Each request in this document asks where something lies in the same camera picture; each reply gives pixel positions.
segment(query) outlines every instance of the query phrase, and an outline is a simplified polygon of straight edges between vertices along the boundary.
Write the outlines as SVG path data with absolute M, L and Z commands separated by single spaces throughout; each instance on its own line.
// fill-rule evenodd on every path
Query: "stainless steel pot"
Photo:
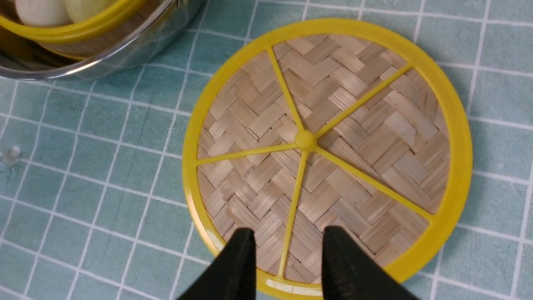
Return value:
M 204 0 L 164 0 L 124 41 L 83 61 L 73 61 L 0 28 L 0 76 L 18 80 L 96 80 L 143 64 L 176 39 Z

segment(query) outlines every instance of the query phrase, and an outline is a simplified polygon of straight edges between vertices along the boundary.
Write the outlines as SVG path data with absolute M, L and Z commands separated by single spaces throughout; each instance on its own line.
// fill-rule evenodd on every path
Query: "white bun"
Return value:
M 20 20 L 30 27 L 57 27 L 70 23 L 63 0 L 15 0 Z

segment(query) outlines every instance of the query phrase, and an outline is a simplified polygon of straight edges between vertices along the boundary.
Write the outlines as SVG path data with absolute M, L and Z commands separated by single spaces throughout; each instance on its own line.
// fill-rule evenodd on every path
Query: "white grid line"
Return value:
M 6 293 L 8 293 L 10 295 L 13 295 L 15 297 L 19 297 L 21 300 L 31 300 L 31 298 L 28 298 L 28 297 L 24 296 L 23 294 L 18 293 L 18 292 L 14 291 L 14 290 L 10 290 L 10 289 L 8 289 L 8 288 L 6 288 L 4 286 L 0 286 L 0 291 L 6 292 Z
M 78 267 L 75 267 L 75 266 L 69 265 L 69 264 L 67 264 L 67 263 L 64 263 L 64 262 L 62 262 L 62 261 L 60 261 L 60 260 L 57 260 L 57 259 L 55 259 L 55 258 L 52 258 L 52 257 L 50 257 L 50 256 L 43 255 L 43 254 L 39 254 L 39 253 L 37 253 L 37 252 L 35 252 L 35 251 L 33 251 L 33 250 L 30 250 L 30 249 L 24 248 L 24 247 L 22 247 L 22 246 L 20 246 L 20 245 L 18 245 L 18 244 L 15 244 L 15 243 L 10 242 L 10 241 L 5 241 L 5 240 L 3 240 L 2 242 L 3 242 L 4 244 L 6 244 L 6 245 L 8 245 L 8 246 L 10 246 L 10 247 L 13 247 L 13 248 L 15 248 L 15 249 L 17 249 L 17 250 L 20 250 L 20 251 L 22 251 L 22 252 L 26 252 L 26 253 L 28 253 L 28 254 L 35 255 L 35 256 L 37 256 L 39 259 L 44 259 L 44 260 L 46 260 L 46 261 L 48 261 L 48 262 L 51 262 L 51 263 L 54 263 L 54 264 L 56 264 L 56 265 L 60 265 L 60 266 L 62 266 L 62 267 L 65 267 L 65 268 L 67 268 L 67 269 L 70 269 L 70 270 L 73 270 L 73 271 L 79 272 L 80 274 L 86 275 L 86 276 L 88 276 L 88 277 L 91 277 L 91 278 L 94 278 L 94 279 L 97 279 L 97 280 L 103 281 L 103 282 L 105 282 L 105 283 L 107 283 L 107 284 L 110 284 L 110 285 L 112 285 L 112 286 L 115 286 L 115 287 L 118 287 L 118 288 L 121 288 L 121 287 L 122 287 L 122 288 L 125 289 L 125 290 L 131 291 L 131 292 L 133 292 L 133 293 L 136 293 L 136 294 L 138 294 L 138 295 L 141 295 L 141 296 L 143 296 L 143 297 L 146 297 L 146 298 L 149 298 L 149 299 L 152 299 L 152 300 L 161 300 L 160 298 L 157 298 L 157 297 L 154 297 L 154 296 L 152 296 L 152 295 L 149 295 L 149 294 L 147 294 L 147 293 L 145 293 L 145 292 L 143 292 L 143 291 L 140 291 L 140 290 L 134 289 L 134 288 L 132 288 L 132 287 L 128 287 L 128 286 L 121 286 L 120 283 L 118 283 L 118 282 L 114 282 L 114 281 L 109 280 L 109 279 L 107 279 L 107 278 L 105 278 L 105 277 L 102 277 L 102 276 L 96 275 L 96 274 L 94 274 L 94 273 L 92 273 L 92 272 L 89 272 L 89 271 L 86 271 L 86 270 L 80 269 L 80 268 L 78 268 Z
M 506 122 L 506 121 L 500 121 L 500 120 L 492 120 L 492 119 L 484 118 L 484 117 L 469 116 L 468 119 L 471 121 L 496 124 L 496 125 L 501 125 L 505 127 L 515 127 L 515 128 L 520 128 L 520 129 L 533 130 L 533 126 L 530 126 L 530 125 L 524 125 L 524 124 L 518 124 L 518 123 L 512 123 L 512 122 Z
M 472 173 L 474 175 L 477 175 L 477 176 L 487 177 L 487 178 L 492 178 L 492 179 L 498 179 L 498 180 L 506 181 L 506 182 L 509 182 L 509 183 L 516 183 L 516 184 L 521 184 L 521 185 L 528 185 L 529 184 L 529 181 L 527 181 L 525 179 L 514 178 L 514 177 L 495 174 L 495 173 L 490 173 L 490 172 L 473 170 Z
M 509 297 L 507 295 L 503 295 L 503 294 L 500 294 L 500 293 L 497 293 L 497 292 L 494 292 L 494 291 L 491 291 L 491 290 L 482 289 L 482 288 L 479 288 L 479 287 L 476 287 L 476 286 L 473 286 L 473 285 L 469 285 L 469 284 L 466 284 L 466 283 L 463 283 L 463 282 L 460 282 L 460 281 L 444 278 L 444 277 L 441 277 L 441 276 L 436 276 L 434 274 L 429 274 L 429 273 L 426 273 L 426 272 L 423 272 L 423 271 L 418 272 L 418 275 L 422 275 L 424 277 L 427 277 L 427 278 L 430 278 L 430 279 L 434 279 L 434 280 L 437 280 L 439 282 L 444 282 L 444 283 L 447 283 L 449 285 L 454 285 L 456 287 L 461 287 L 461 288 L 464 288 L 464 289 L 467 289 L 467 290 L 471 290 L 471 291 L 474 291 L 474 292 L 477 292 L 477 293 L 481 293 L 481 294 L 485 294 L 485 295 L 488 295 L 488 296 L 492 296 L 494 298 L 503 299 L 503 300 L 516 300 L 516 299 L 513 299 L 513 298 L 511 298 L 511 297 Z
M 144 69 L 145 69 L 145 67 L 143 67 L 141 69 L 141 72 L 139 73 L 139 77 L 137 78 L 137 81 L 135 82 L 135 85 L 134 85 L 134 87 L 133 87 L 133 89 L 131 91 L 130 100 L 133 99 L 133 95 L 135 93 L 135 88 L 137 87 L 137 85 L 141 81 L 141 77 L 142 77 L 142 74 L 144 73 Z M 118 138 L 118 142 L 121 142 L 122 138 L 124 137 L 124 132 L 126 131 L 126 126 L 127 126 L 127 123 L 128 123 L 128 119 L 130 117 L 131 106 L 132 106 L 131 103 L 128 104 L 128 108 L 126 110 L 126 116 L 124 117 L 124 124 L 122 125 L 122 130 L 120 132 L 120 136 Z M 103 203 L 104 197 L 106 195 L 107 187 L 108 187 L 107 184 L 109 184 L 109 180 L 111 179 L 111 174 L 113 172 L 113 168 L 115 166 L 115 162 L 117 160 L 117 156 L 118 156 L 119 150 L 120 150 L 120 145 L 117 145 L 116 148 L 115 148 L 115 153 L 113 154 L 113 159 L 111 161 L 111 166 L 109 167 L 109 171 L 107 173 L 106 182 L 105 182 L 106 184 L 104 185 L 104 188 L 102 190 L 102 194 L 100 195 L 100 200 L 98 201 L 98 207 L 96 208 L 96 212 L 95 212 L 94 217 L 93 217 L 92 225 L 96 224 L 96 220 L 98 219 L 98 214 L 100 213 L 100 209 L 102 208 L 102 203 Z M 89 228 L 89 233 L 87 235 L 87 239 L 85 240 L 85 246 L 83 247 L 82 256 L 81 256 L 81 258 L 79 260 L 79 263 L 78 263 L 78 270 L 76 271 L 76 274 L 74 275 L 74 280 L 72 281 L 72 285 L 70 286 L 69 293 L 67 295 L 67 300 L 70 300 L 70 298 L 72 297 L 72 293 L 74 291 L 74 287 L 76 286 L 76 282 L 78 281 L 78 277 L 79 277 L 79 274 L 80 274 L 79 270 L 81 270 L 83 262 L 85 260 L 85 256 L 87 255 L 87 250 L 89 248 L 89 244 L 90 244 L 90 240 L 91 240 L 92 235 L 93 235 L 93 229 L 91 227 L 91 228 Z
M 126 147 L 137 149 L 137 150 L 143 150 L 143 151 L 146 151 L 146 152 L 163 155 L 162 151 L 151 149 L 151 148 L 146 148 L 146 147 L 142 147 L 142 146 L 134 145 L 134 144 L 130 144 L 130 143 L 125 143 L 125 142 L 123 142 L 121 140 L 117 141 L 117 140 L 113 140 L 113 139 L 109 139 L 109 138 L 104 138 L 104 137 L 92 135 L 90 133 L 77 132 L 76 130 L 66 129 L 66 128 L 62 128 L 62 127 L 56 126 L 56 125 L 49 125 L 49 124 L 46 124 L 46 123 L 43 123 L 43 122 L 37 122 L 37 121 L 33 121 L 33 120 L 28 120 L 28 119 L 24 119 L 24 118 L 16 117 L 16 116 L 11 116 L 9 114 L 4 114 L 4 113 L 0 113 L 0 116 L 5 117 L 7 119 L 14 119 L 14 120 L 18 120 L 18 121 L 24 121 L 24 122 L 28 122 L 28 123 L 31 123 L 31 124 L 35 124 L 35 125 L 41 126 L 41 127 L 47 127 L 47 128 L 50 128 L 50 129 L 55 129 L 55 130 L 59 130 L 59 131 L 63 131 L 63 132 L 72 133 L 72 134 L 79 135 L 79 136 L 82 136 L 82 137 L 87 137 L 87 138 L 92 138 L 92 139 L 96 139 L 96 140 L 100 140 L 100 141 L 105 141 L 105 142 L 112 143 L 112 144 L 115 144 L 115 145 L 126 146 Z M 182 157 L 181 155 L 172 154 L 172 153 L 165 153 L 164 155 L 169 156 L 169 157 L 173 157 L 173 158 L 176 158 L 176 159 L 181 159 L 181 157 Z
M 183 254 L 185 255 L 187 255 L 187 250 L 189 249 L 189 245 L 191 244 L 192 233 L 194 230 L 195 230 L 195 224 L 194 222 L 191 222 L 191 228 L 189 229 L 189 235 L 187 235 L 187 240 L 185 241 L 185 247 L 183 250 Z M 181 270 L 183 269 L 184 262 L 185 262 L 185 258 L 182 258 L 180 261 L 180 265 L 177 267 L 176 278 L 174 279 L 174 283 L 172 284 L 172 289 L 168 297 L 168 300 L 174 299 L 174 293 L 176 292 L 177 282 L 180 280 Z
M 207 73 L 199 74 L 199 75 L 204 75 L 206 77 L 212 77 L 212 74 L 207 74 Z M 52 86 L 52 85 L 50 85 L 47 82 L 41 82 L 41 81 L 30 81 L 28 83 L 34 84 L 34 85 L 40 85 L 40 86 L 47 86 L 47 87 L 51 87 Z M 79 91 L 79 90 L 70 89 L 70 88 L 64 88 L 62 86 L 54 86 L 53 88 L 58 90 L 58 91 L 63 91 L 63 92 L 70 92 L 70 93 L 79 94 L 79 95 L 85 95 L 85 96 L 89 95 L 89 92 Z M 179 115 L 183 115 L 183 116 L 187 116 L 187 117 L 191 116 L 191 113 L 188 113 L 188 112 L 182 112 L 180 110 L 176 111 L 175 109 L 172 109 L 172 108 L 153 105 L 153 104 L 150 104 L 150 103 L 147 103 L 147 102 L 135 101 L 133 99 L 124 99 L 124 98 L 120 98 L 120 97 L 108 96 L 108 95 L 105 95 L 105 94 L 99 94 L 99 93 L 95 93 L 95 92 L 92 92 L 91 96 L 92 97 L 102 98 L 102 99 L 105 99 L 105 100 L 112 100 L 112 101 L 116 101 L 116 102 L 121 102 L 121 103 L 125 103 L 125 104 L 131 104 L 131 105 L 136 105 L 136 106 L 141 106 L 141 107 L 148 107 L 150 109 L 159 110 L 161 112 L 167 112 L 167 113 L 172 113 L 172 114 L 177 113 Z
M 305 2 L 305 6 L 303 8 L 303 13 L 302 13 L 302 21 L 305 21 L 305 18 L 307 17 L 307 10 L 309 9 L 310 4 L 311 4 L 311 0 L 307 0 Z
M 79 224 L 79 225 L 87 226 L 88 228 L 92 228 L 92 230 L 97 230 L 97 231 L 100 231 L 100 232 L 103 232 L 103 233 L 107 233 L 109 235 L 113 235 L 113 236 L 116 236 L 118 238 L 122 238 L 124 240 L 128 240 L 130 242 L 133 242 L 135 240 L 134 238 L 132 238 L 132 237 L 130 237 L 128 235 L 125 235 L 125 234 L 122 234 L 122 233 L 118 233 L 118 232 L 115 232 L 115 231 L 112 231 L 112 230 L 109 230 L 107 228 L 103 228 L 103 227 L 100 227 L 100 226 L 97 226 L 97 225 L 93 225 L 91 223 L 87 223 L 87 222 L 78 220 L 76 218 L 72 218 L 72 217 L 60 214 L 58 212 L 52 212 L 51 210 L 36 206 L 34 204 L 22 202 L 20 200 L 15 200 L 13 198 L 8 198 L 8 197 L 5 197 L 5 196 L 0 196 L 0 198 L 4 199 L 4 200 L 12 201 L 15 204 L 18 204 L 18 205 L 21 205 L 21 206 L 25 206 L 25 207 L 29 207 L 29 208 L 32 208 L 32 209 L 35 209 L 35 210 L 38 210 L 38 211 L 41 211 L 41 212 L 45 212 L 47 214 L 50 214 L 50 215 L 54 216 L 55 218 L 62 218 L 62 219 L 71 221 L 73 223 Z M 170 250 L 170 249 L 158 246 L 156 244 L 148 243 L 148 242 L 145 242 L 145 241 L 142 241 L 142 240 L 139 240 L 138 244 L 141 244 L 143 246 L 146 246 L 146 247 L 149 247 L 149 248 L 152 248 L 152 249 L 156 249 L 156 250 L 168 253 L 168 254 L 172 254 L 172 255 L 175 255 L 175 256 L 184 257 L 184 258 L 187 258 L 187 259 L 192 260 L 194 262 L 197 262 L 199 264 L 209 265 L 209 262 L 205 261 L 203 259 L 199 259 L 199 258 L 195 258 L 195 257 L 189 256 L 189 255 L 185 255 L 185 254 L 180 253 L 178 251 Z
M 211 3 L 210 0 L 208 0 L 207 3 L 206 3 L 204 14 L 202 15 L 202 18 L 200 20 L 200 24 L 198 25 L 198 28 L 201 28 L 202 24 L 204 23 L 204 20 L 205 20 L 205 17 L 207 15 L 207 11 L 209 9 L 210 3 Z M 188 57 L 188 60 L 187 60 L 187 69 L 186 69 L 186 72 L 185 72 L 185 76 L 183 78 L 180 94 L 178 95 L 178 100 L 177 100 L 177 103 L 176 103 L 176 111 L 177 111 L 178 107 L 180 106 L 180 103 L 181 103 L 182 98 L 183 98 L 183 93 L 184 93 L 184 90 L 185 90 L 185 86 L 187 85 L 187 80 L 188 80 L 188 75 L 189 75 L 189 73 L 187 71 L 190 70 L 190 67 L 191 67 L 192 57 L 194 55 L 194 51 L 195 51 L 195 48 L 196 48 L 196 43 L 198 41 L 199 34 L 200 34 L 200 30 L 198 30 L 196 32 L 194 40 L 192 41 L 191 51 L 189 53 L 189 57 Z M 161 155 L 161 158 L 159 159 L 159 165 L 157 167 L 156 175 L 154 176 L 154 180 L 153 180 L 151 188 L 150 188 L 149 197 L 148 197 L 148 199 L 146 201 L 146 205 L 144 206 L 144 211 L 142 213 L 141 221 L 139 222 L 139 225 L 137 227 L 137 232 L 135 234 L 135 240 L 133 241 L 132 249 L 130 251 L 130 255 L 128 256 L 128 259 L 127 259 L 127 262 L 126 262 L 126 267 L 124 269 L 124 273 L 123 273 L 122 279 L 120 281 L 121 285 L 124 285 L 124 282 L 125 282 L 126 277 L 127 277 L 128 270 L 130 268 L 130 263 L 131 263 L 132 258 L 133 258 L 133 254 L 135 252 L 135 248 L 136 248 L 137 243 L 139 241 L 139 235 L 141 234 L 142 226 L 144 224 L 144 219 L 146 217 L 146 214 L 148 212 L 148 208 L 150 206 L 150 202 L 151 202 L 151 199 L 152 199 L 151 196 L 154 193 L 154 189 L 155 189 L 155 186 L 156 186 L 156 183 L 157 183 L 158 175 L 159 175 L 159 172 L 161 170 L 161 165 L 163 164 L 163 159 L 165 158 L 164 153 L 166 153 L 166 151 L 167 151 L 167 147 L 168 147 L 168 144 L 169 144 L 169 141 L 170 141 L 170 137 L 172 135 L 172 130 L 174 128 L 176 117 L 177 117 L 177 115 L 174 114 L 174 116 L 172 118 L 171 125 L 170 125 L 170 127 L 168 129 L 168 132 L 167 132 L 167 138 L 166 138 L 166 141 L 165 141 L 165 146 L 163 147 L 163 153 Z M 117 297 L 116 297 L 116 300 L 120 300 L 121 294 L 122 294 L 122 289 L 119 289 Z
M 184 68 L 173 67 L 173 66 L 168 66 L 168 65 L 164 65 L 164 64 L 152 64 L 152 63 L 150 63 L 150 64 L 145 64 L 145 66 L 171 69 L 171 70 L 175 70 L 175 71 L 180 71 L 180 72 L 184 72 L 184 73 L 195 74 L 195 75 L 200 75 L 200 76 L 205 76 L 205 77 L 213 77 L 213 74 L 211 74 L 211 73 L 198 72 L 198 71 L 194 71 L 194 70 L 187 70 L 187 69 L 184 69 Z
M 93 85 L 91 86 L 91 90 L 94 88 L 95 84 L 96 84 L 96 82 L 94 82 Z M 46 105 L 48 103 L 48 98 L 49 98 L 51 92 L 52 92 L 52 89 L 50 88 L 48 90 L 48 94 L 46 95 L 46 99 L 44 100 L 43 115 L 41 116 L 41 120 L 39 122 L 43 121 L 43 118 L 44 118 L 44 115 L 45 115 L 45 112 L 46 112 Z M 90 98 L 91 98 L 91 96 L 87 96 L 87 98 L 85 99 L 85 105 L 83 106 L 81 116 L 79 117 L 78 127 L 77 127 L 76 132 L 79 132 L 80 128 L 82 127 L 83 116 L 85 115 L 85 111 L 87 109 L 87 106 L 89 105 L 89 99 Z M 38 142 L 39 142 L 39 139 L 37 138 L 37 140 L 35 141 L 35 148 L 37 148 Z M 69 158 L 68 165 L 67 165 L 67 172 L 70 170 L 70 167 L 72 166 L 72 161 L 74 160 L 74 154 L 76 153 L 77 145 L 78 145 L 78 136 L 75 135 L 74 136 L 74 145 L 72 146 L 72 153 L 70 154 L 70 158 Z M 33 160 L 33 156 L 34 156 L 34 154 L 32 153 L 31 157 L 30 157 L 30 160 Z M 52 212 L 55 212 L 56 208 L 58 207 L 59 198 L 61 196 L 61 192 L 63 191 L 63 188 L 64 188 L 64 185 L 65 185 L 66 181 L 67 181 L 67 175 L 64 174 L 63 175 L 63 180 L 61 181 L 61 185 L 60 185 L 59 190 L 58 190 L 58 193 L 55 196 L 54 206 L 52 207 Z M 38 254 L 40 254 L 41 251 L 43 250 L 44 243 L 46 241 L 46 237 L 47 237 L 48 232 L 50 230 L 50 226 L 52 225 L 53 219 L 54 219 L 54 216 L 51 214 L 50 218 L 48 219 L 48 223 L 46 224 L 46 228 L 44 230 L 44 234 L 43 234 L 43 237 L 41 239 L 41 243 L 39 245 L 39 249 L 37 250 Z M 37 258 L 37 256 L 35 256 L 34 264 L 31 267 L 30 276 L 29 276 L 28 282 L 26 284 L 26 288 L 24 289 L 24 296 L 28 295 L 28 291 L 29 291 L 31 282 L 32 282 L 33 276 L 35 274 L 35 268 L 37 267 L 37 261 L 38 261 L 38 258 Z
M 437 264 L 435 266 L 435 277 L 433 278 L 433 282 L 431 283 L 430 300 L 435 300 L 435 297 L 437 295 L 437 286 L 439 285 L 440 266 L 442 265 L 442 255 L 444 252 L 444 247 L 446 247 L 446 244 L 442 245 L 442 247 L 439 250 L 439 253 L 437 254 Z
M 52 89 L 49 88 L 47 94 L 46 94 L 46 98 L 45 98 L 45 105 L 43 106 L 43 112 L 41 113 L 41 120 L 44 118 L 44 114 L 46 112 L 46 103 L 48 101 L 48 96 L 50 95 Z M 12 105 L 10 107 L 10 111 L 9 113 L 11 114 L 12 113 L 12 109 L 13 109 L 13 102 L 12 102 Z M 35 134 L 35 142 L 34 142 L 34 146 L 33 146 L 33 149 L 31 150 L 31 154 L 30 154 L 30 157 L 29 159 L 31 160 L 35 154 L 35 150 L 37 150 L 37 144 L 39 142 L 39 134 L 41 132 L 41 128 L 38 126 L 37 127 L 37 132 Z M 26 180 L 26 174 L 28 174 L 28 170 L 30 168 L 30 165 L 29 164 L 26 164 L 25 168 L 24 168 L 24 172 L 22 173 L 22 176 L 20 178 L 20 182 L 19 182 L 19 186 L 17 188 L 17 191 L 15 192 L 15 199 L 18 199 L 19 198 L 19 194 L 20 194 L 20 191 L 22 190 L 22 185 L 24 184 L 24 180 Z M 4 227 L 4 230 L 2 230 L 2 235 L 0 235 L 0 245 L 2 244 L 2 241 L 4 240 L 4 235 L 7 231 L 7 228 L 9 227 L 9 224 L 11 222 L 11 218 L 13 217 L 13 211 L 15 210 L 15 203 L 13 203 L 11 205 L 11 210 L 9 211 L 9 214 L 7 216 L 7 221 L 5 223 L 5 227 Z
M 150 196 L 150 194 L 148 194 L 148 193 L 139 192 L 139 191 L 136 191 L 136 190 L 132 190 L 131 188 L 122 187 L 122 186 L 118 186 L 118 185 L 111 184 L 111 183 L 106 183 L 105 181 L 93 179 L 93 178 L 90 178 L 90 177 L 87 177 L 87 176 L 83 176 L 83 175 L 79 175 L 79 174 L 76 174 L 76 173 L 66 172 L 64 170 L 51 167 L 49 165 L 45 165 L 45 164 L 41 164 L 41 163 L 37 163 L 37 162 L 33 162 L 33 161 L 27 161 L 27 160 L 22 160 L 22 161 L 26 162 L 26 163 L 28 163 L 30 165 L 35 165 L 37 167 L 41 167 L 43 169 L 48 169 L 48 170 L 56 171 L 58 173 L 67 174 L 69 176 L 72 176 L 72 177 L 75 177 L 75 178 L 78 178 L 78 179 L 87 180 L 87 181 L 102 185 L 102 186 L 107 187 L 107 188 L 111 187 L 111 188 L 114 188 L 114 189 L 119 190 L 119 191 L 128 192 L 128 193 L 132 193 L 132 194 L 135 194 L 135 195 L 138 195 L 138 196 L 142 196 L 142 197 L 147 197 L 147 198 L 151 197 L 152 199 L 159 200 L 161 202 L 165 202 L 165 203 L 169 203 L 169 204 L 173 204 L 173 205 L 176 205 L 176 206 L 181 206 L 181 207 L 185 207 L 185 208 L 187 207 L 187 205 L 185 203 L 169 200 L 169 199 L 166 199 L 166 198 L 163 198 L 163 197 L 159 197 L 159 196 L 154 196 L 154 195 Z
M 15 82 L 15 86 L 13 88 L 13 95 L 11 95 L 11 103 L 9 105 L 9 114 L 13 112 L 13 105 L 15 103 L 15 97 L 17 97 L 17 90 L 18 90 L 19 82 Z M 2 127 L 2 131 L 0 132 L 0 140 L 4 136 L 5 128 L 7 127 L 7 123 L 9 122 L 9 119 L 5 120 L 4 126 Z M 2 230 L 2 233 L 0 234 L 0 240 L 4 239 L 5 232 L 7 231 L 7 226 L 9 225 L 9 222 L 11 221 L 11 217 L 13 216 L 13 210 L 15 209 L 15 203 L 11 204 L 11 207 L 9 209 L 9 213 L 7 214 L 7 221 L 5 222 L 4 229 Z
M 481 30 L 479 33 L 479 43 L 478 43 L 478 51 L 475 56 L 475 63 L 474 63 L 474 72 L 472 74 L 472 81 L 470 82 L 470 92 L 468 95 L 468 102 L 466 104 L 466 115 L 470 115 L 470 110 L 472 108 L 472 101 L 474 99 L 474 93 L 475 93 L 475 85 L 478 80 L 478 70 L 479 65 L 481 62 L 481 54 L 483 52 L 483 43 L 485 41 L 485 31 L 487 30 L 487 20 L 489 18 L 489 11 L 490 11 L 490 0 L 487 0 L 485 4 L 485 12 L 483 14 L 483 21 L 481 23 Z
M 445 67 L 454 67 L 454 68 L 469 69 L 469 70 L 473 70 L 475 68 L 474 65 L 458 64 L 456 62 L 437 61 L 436 63 L 439 66 L 445 66 Z M 533 73 L 528 73 L 528 72 L 519 72 L 519 71 L 512 71 L 512 70 L 499 69 L 499 68 L 493 68 L 493 67 L 483 67 L 483 66 L 478 66 L 477 69 L 479 71 L 500 73 L 500 74 L 505 74 L 505 75 L 521 76 L 521 77 L 528 77 L 528 78 L 533 77 Z
M 416 44 L 418 40 L 418 35 L 420 34 L 420 26 L 422 25 L 422 15 L 424 13 L 424 7 L 426 5 L 426 0 L 420 2 L 420 9 L 418 10 L 418 17 L 416 19 L 415 33 L 413 35 L 413 43 Z
M 296 1 L 280 1 L 280 0 L 259 0 L 259 2 L 264 3 L 276 3 L 276 4 L 285 4 L 285 5 L 299 5 L 305 6 L 306 2 L 296 2 Z M 318 7 L 323 9 L 339 9 L 339 10 L 348 10 L 348 11 L 362 11 L 362 12 L 377 12 L 383 14 L 391 15 L 409 15 L 417 17 L 421 14 L 420 11 L 396 11 L 396 10 L 385 10 L 385 9 L 372 9 L 369 7 L 351 7 L 345 5 L 336 5 L 336 4 L 319 4 L 319 3 L 310 3 L 309 7 Z M 517 22 L 517 21 L 507 21 L 507 20 L 484 20 L 480 18 L 470 18 L 470 17 L 461 17 L 457 15 L 444 14 L 444 13 L 428 13 L 422 12 L 422 17 L 433 17 L 433 18 L 443 18 L 443 19 L 453 19 L 461 21 L 470 21 L 477 23 L 487 23 L 487 24 L 497 24 L 497 25 L 509 25 L 509 26 L 518 26 L 518 27 L 533 27 L 533 22 Z
M 485 228 L 476 227 L 476 226 L 472 226 L 472 225 L 457 223 L 456 227 L 457 228 L 466 229 L 466 230 L 470 230 L 470 231 L 477 232 L 477 233 L 482 233 L 482 234 L 485 234 L 485 235 L 495 236 L 497 238 L 501 238 L 501 239 L 505 239 L 505 240 L 516 241 L 516 242 L 518 242 L 518 240 L 519 240 L 519 238 L 517 236 L 513 236 L 513 235 L 501 233 L 501 232 L 496 232 L 496 231 L 492 231 L 492 230 L 488 230 L 488 229 L 485 229 Z
M 250 16 L 250 22 L 248 23 L 248 29 L 246 30 L 245 45 L 250 41 L 250 34 L 252 33 L 252 27 L 254 26 L 255 14 L 257 13 L 257 7 L 259 6 L 259 0 L 255 0 L 254 7 L 252 9 L 252 15 Z
M 219 32 L 216 32 L 216 31 L 212 31 L 212 30 L 204 30 L 204 29 L 187 29 L 185 31 L 188 31 L 188 32 L 195 32 L 195 33 L 205 33 L 205 34 L 211 34 L 211 35 L 216 35 L 216 36 L 220 36 L 220 37 L 227 37 L 227 38 L 231 38 L 233 40 L 239 40 L 239 41 L 247 41 L 246 38 L 244 37 L 240 37 L 240 36 L 236 36 L 236 35 L 231 35 L 231 34 L 225 34 L 225 33 L 219 33 Z
M 365 11 L 365 1 L 361 0 L 361 5 L 359 5 L 359 14 L 357 15 L 357 19 L 360 21 L 363 18 L 363 11 Z
M 516 260 L 514 263 L 513 283 L 511 285 L 511 297 L 516 297 L 518 289 L 518 281 L 520 279 L 520 268 L 522 267 L 522 254 L 524 251 L 524 243 L 526 242 L 526 230 L 528 227 L 529 208 L 531 206 L 531 193 L 533 191 L 533 163 L 531 164 L 531 171 L 529 174 L 529 186 L 526 191 L 526 200 L 524 205 L 524 212 L 522 216 L 522 226 L 520 228 L 520 237 L 518 239 L 518 251 L 516 253 Z

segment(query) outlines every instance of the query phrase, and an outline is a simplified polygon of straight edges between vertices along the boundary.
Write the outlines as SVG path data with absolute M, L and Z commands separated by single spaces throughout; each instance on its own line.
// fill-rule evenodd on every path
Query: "bamboo steamer lid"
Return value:
M 322 28 L 324 21 L 406 42 L 362 22 L 300 24 Z M 470 182 L 466 117 L 457 112 L 459 127 L 451 128 L 464 144 L 455 159 L 466 162 L 466 175 L 458 178 L 450 172 L 457 164 L 445 117 L 450 105 L 443 108 L 443 93 L 436 95 L 422 65 L 369 37 L 329 27 L 272 34 L 237 53 L 228 63 L 238 66 L 225 65 L 224 76 L 206 88 L 200 102 L 209 94 L 209 105 L 193 112 L 185 139 L 184 185 L 201 235 L 217 253 L 217 241 L 252 228 L 258 284 L 278 297 L 320 296 L 322 233 L 329 225 L 345 228 L 395 279 L 406 279 L 450 234 Z M 267 41 L 269 47 L 260 46 Z M 460 106 L 446 77 L 439 79 Z M 465 127 L 465 135 L 455 134 Z M 455 187 L 458 180 L 466 187 Z M 197 189 L 190 191 L 191 184 Z M 459 201 L 447 200 L 450 188 Z M 427 240 L 443 212 L 451 223 Z M 421 249 L 425 243 L 432 249 Z M 405 274 L 387 269 L 409 264 L 409 255 L 425 261 Z

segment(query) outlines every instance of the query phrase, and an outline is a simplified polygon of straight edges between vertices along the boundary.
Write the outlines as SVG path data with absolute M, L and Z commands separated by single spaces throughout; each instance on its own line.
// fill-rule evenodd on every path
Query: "metal pot rim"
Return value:
M 72 75 L 78 72 L 81 72 L 85 69 L 91 68 L 94 65 L 97 65 L 104 60 L 118 54 L 123 48 L 126 48 L 132 42 L 134 42 L 139 36 L 141 36 L 145 31 L 148 31 L 150 27 L 162 17 L 163 12 L 165 12 L 171 5 L 173 5 L 175 0 L 164 0 L 160 6 L 155 10 L 155 12 L 134 32 L 129 34 L 121 43 L 118 43 L 109 50 L 98 54 L 97 56 L 76 62 L 72 65 L 60 67 L 57 69 L 50 69 L 44 71 L 21 71 L 13 70 L 3 66 L 0 66 L 0 77 L 17 79 L 17 80 L 51 80 L 67 75 Z

